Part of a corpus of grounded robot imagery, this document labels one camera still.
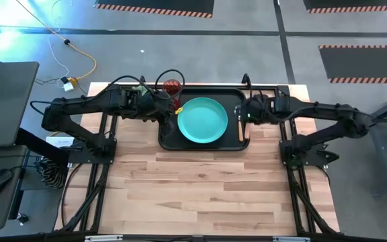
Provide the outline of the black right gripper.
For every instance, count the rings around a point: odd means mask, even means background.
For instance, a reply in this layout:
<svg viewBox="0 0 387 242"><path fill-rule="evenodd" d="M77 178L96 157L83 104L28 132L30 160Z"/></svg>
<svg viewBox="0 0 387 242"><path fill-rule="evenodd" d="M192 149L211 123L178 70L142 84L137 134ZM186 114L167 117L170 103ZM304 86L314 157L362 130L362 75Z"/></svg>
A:
<svg viewBox="0 0 387 242"><path fill-rule="evenodd" d="M246 99L241 104L241 114L246 114L242 117L244 126L250 123L276 124L275 118L271 117L271 104L267 95L255 94Z"/></svg>

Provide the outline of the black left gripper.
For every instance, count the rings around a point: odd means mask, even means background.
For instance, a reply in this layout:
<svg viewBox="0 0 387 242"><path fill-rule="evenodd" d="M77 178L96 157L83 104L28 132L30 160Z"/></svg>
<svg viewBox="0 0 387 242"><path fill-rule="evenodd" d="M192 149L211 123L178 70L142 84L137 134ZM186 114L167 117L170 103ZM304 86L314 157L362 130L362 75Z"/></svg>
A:
<svg viewBox="0 0 387 242"><path fill-rule="evenodd" d="M136 101L138 113L137 120L156 120L163 122L161 125L161 138L168 138L174 133L177 127L176 117L183 111L183 106L179 100L170 99L166 91L157 93L146 92Z"/></svg>

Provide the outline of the metal spoon with wooden handle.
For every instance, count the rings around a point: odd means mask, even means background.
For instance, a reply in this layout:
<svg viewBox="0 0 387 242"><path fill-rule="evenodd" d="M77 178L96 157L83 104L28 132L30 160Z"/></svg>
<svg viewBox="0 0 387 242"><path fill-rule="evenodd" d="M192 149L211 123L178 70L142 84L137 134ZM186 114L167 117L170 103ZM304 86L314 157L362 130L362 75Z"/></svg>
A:
<svg viewBox="0 0 387 242"><path fill-rule="evenodd" d="M236 105L234 107L234 114L237 117L237 128L238 128L239 141L243 142L244 141L244 134L243 134L243 125L241 122L241 106L240 105Z"/></svg>

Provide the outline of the teal round plate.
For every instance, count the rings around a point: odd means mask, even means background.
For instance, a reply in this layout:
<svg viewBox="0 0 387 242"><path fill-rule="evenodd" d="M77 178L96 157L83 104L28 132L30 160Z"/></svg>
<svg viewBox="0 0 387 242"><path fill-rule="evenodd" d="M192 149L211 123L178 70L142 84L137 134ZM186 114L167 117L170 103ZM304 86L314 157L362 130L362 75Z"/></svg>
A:
<svg viewBox="0 0 387 242"><path fill-rule="evenodd" d="M177 125L188 140L207 144L218 140L228 127L228 114L223 105L208 97L193 98L183 105Z"/></svg>

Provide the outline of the red faceted cup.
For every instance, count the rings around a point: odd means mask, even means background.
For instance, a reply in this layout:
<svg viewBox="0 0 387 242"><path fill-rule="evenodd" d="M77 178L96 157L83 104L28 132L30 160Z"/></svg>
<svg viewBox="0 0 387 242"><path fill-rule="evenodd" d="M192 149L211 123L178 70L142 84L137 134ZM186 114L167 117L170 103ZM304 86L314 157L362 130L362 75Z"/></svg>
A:
<svg viewBox="0 0 387 242"><path fill-rule="evenodd" d="M162 90L168 95L167 99L179 97L182 89L182 84L176 79L169 79L162 86Z"/></svg>

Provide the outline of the black rectangular tray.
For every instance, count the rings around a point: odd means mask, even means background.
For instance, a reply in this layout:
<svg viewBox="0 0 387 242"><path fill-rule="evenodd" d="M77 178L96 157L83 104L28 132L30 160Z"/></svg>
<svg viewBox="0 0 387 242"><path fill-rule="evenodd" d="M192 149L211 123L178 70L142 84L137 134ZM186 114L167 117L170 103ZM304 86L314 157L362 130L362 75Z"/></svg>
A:
<svg viewBox="0 0 387 242"><path fill-rule="evenodd" d="M229 87L186 87L179 98L181 105L197 97L208 97L223 105L228 114L228 127L226 132L216 141L207 144L195 143L185 138L178 128L168 138L161 138L161 125L159 126L159 144L169 151L241 151L248 147L249 141L239 141L237 117L234 107L241 105L246 100L245 94L236 88Z"/></svg>

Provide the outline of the white power adapter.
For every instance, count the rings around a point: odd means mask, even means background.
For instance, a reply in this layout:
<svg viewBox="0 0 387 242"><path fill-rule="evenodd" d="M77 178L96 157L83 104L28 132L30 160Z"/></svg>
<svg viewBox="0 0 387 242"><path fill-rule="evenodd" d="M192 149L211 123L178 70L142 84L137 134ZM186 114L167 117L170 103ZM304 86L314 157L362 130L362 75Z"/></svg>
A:
<svg viewBox="0 0 387 242"><path fill-rule="evenodd" d="M70 92L74 90L71 77L62 77L60 80L63 82L63 89L65 92Z"/></svg>

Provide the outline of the white paper label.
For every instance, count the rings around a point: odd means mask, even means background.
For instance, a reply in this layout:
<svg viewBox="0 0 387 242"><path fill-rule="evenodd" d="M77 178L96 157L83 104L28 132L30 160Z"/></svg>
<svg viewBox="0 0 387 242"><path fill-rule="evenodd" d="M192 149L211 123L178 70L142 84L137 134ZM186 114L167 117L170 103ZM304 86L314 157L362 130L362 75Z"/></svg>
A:
<svg viewBox="0 0 387 242"><path fill-rule="evenodd" d="M46 142L54 147L70 147L73 144L74 138L67 136L47 136Z"/></svg>

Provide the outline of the black hazard-striped floor mat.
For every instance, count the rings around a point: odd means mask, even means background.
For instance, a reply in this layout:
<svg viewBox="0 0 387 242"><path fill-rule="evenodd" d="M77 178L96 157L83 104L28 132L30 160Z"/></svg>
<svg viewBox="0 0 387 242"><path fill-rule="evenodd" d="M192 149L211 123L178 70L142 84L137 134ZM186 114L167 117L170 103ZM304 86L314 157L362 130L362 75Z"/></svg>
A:
<svg viewBox="0 0 387 242"><path fill-rule="evenodd" d="M387 0L303 0L308 13L387 11Z"/></svg>
<svg viewBox="0 0 387 242"><path fill-rule="evenodd" d="M387 45L320 45L330 83L387 84Z"/></svg>
<svg viewBox="0 0 387 242"><path fill-rule="evenodd" d="M96 0L96 9L211 18L214 0Z"/></svg>

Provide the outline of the black white striped bundle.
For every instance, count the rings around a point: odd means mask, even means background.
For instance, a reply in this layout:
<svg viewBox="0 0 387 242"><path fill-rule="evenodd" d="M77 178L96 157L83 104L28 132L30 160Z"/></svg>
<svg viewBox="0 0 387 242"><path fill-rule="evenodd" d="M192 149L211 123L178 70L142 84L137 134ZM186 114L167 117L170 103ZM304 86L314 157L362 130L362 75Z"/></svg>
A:
<svg viewBox="0 0 387 242"><path fill-rule="evenodd" d="M48 188L62 189L68 174L68 167L60 165L47 158L41 158L34 162L34 167L40 175L40 181Z"/></svg>

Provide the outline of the grey desk top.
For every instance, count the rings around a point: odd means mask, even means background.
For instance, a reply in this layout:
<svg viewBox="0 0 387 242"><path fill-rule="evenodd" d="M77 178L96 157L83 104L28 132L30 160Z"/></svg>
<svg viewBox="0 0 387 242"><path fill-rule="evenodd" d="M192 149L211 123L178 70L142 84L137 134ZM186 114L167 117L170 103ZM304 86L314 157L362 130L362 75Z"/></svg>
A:
<svg viewBox="0 0 387 242"><path fill-rule="evenodd" d="M15 143L38 68L37 62L0 63L0 147Z"/></svg>

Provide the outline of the silver table bracket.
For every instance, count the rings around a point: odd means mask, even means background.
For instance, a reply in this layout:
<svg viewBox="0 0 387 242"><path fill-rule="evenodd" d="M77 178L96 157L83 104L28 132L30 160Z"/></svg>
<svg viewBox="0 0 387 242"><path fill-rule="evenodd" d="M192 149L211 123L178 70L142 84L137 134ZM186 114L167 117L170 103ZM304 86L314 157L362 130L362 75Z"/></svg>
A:
<svg viewBox="0 0 387 242"><path fill-rule="evenodd" d="M273 237L273 242L311 242L308 237L284 237L284 236L275 236Z"/></svg>
<svg viewBox="0 0 387 242"><path fill-rule="evenodd" d="M121 242L123 235L91 235L86 236L84 242Z"/></svg>

